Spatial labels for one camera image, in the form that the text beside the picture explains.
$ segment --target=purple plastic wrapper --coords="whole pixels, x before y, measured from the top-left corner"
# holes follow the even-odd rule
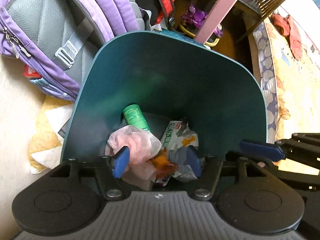
[[[195,26],[196,28],[200,28],[205,18],[207,17],[207,13],[196,9],[192,4],[189,7],[189,10],[180,18],[180,20],[185,21],[188,24]],[[221,38],[223,35],[223,29],[215,28],[213,32],[218,38]]]

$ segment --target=green cylindrical container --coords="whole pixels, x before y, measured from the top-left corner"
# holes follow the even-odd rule
[[[127,124],[133,125],[140,129],[150,131],[146,119],[138,105],[130,105],[123,109],[123,115]]]

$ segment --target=purple backpack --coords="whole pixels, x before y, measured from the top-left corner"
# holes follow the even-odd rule
[[[93,58],[117,35],[144,30],[134,0],[0,0],[0,53],[42,78],[44,93],[75,101]]]

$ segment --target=chair leg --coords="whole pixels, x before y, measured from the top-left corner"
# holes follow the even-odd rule
[[[227,13],[231,10],[237,0],[217,0],[211,11],[208,13],[203,25],[197,32],[194,40],[205,44],[213,31],[222,22]]]
[[[246,36],[248,36],[250,33],[253,33],[253,31],[255,30],[256,27],[258,27],[260,25],[260,23],[262,23],[263,20],[261,19],[259,22],[257,22],[255,25],[253,25],[249,30],[247,30],[247,32],[245,34],[243,34],[237,41],[236,44],[239,43],[240,41],[242,41]]]

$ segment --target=black mount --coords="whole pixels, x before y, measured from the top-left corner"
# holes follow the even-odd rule
[[[318,168],[319,138],[293,134],[277,144],[287,158]],[[269,159],[234,151],[226,154],[226,160],[208,157],[201,178],[188,183],[172,178],[166,187],[153,191],[186,191],[197,201],[212,203],[235,228],[257,235],[294,230],[302,217],[298,230],[308,239],[320,239],[320,176],[279,171]],[[33,234],[78,231],[93,222],[106,203],[142,191],[114,174],[115,162],[109,157],[90,163],[70,159],[20,192],[12,213],[19,226]],[[236,183],[218,193],[224,176],[236,177]]]

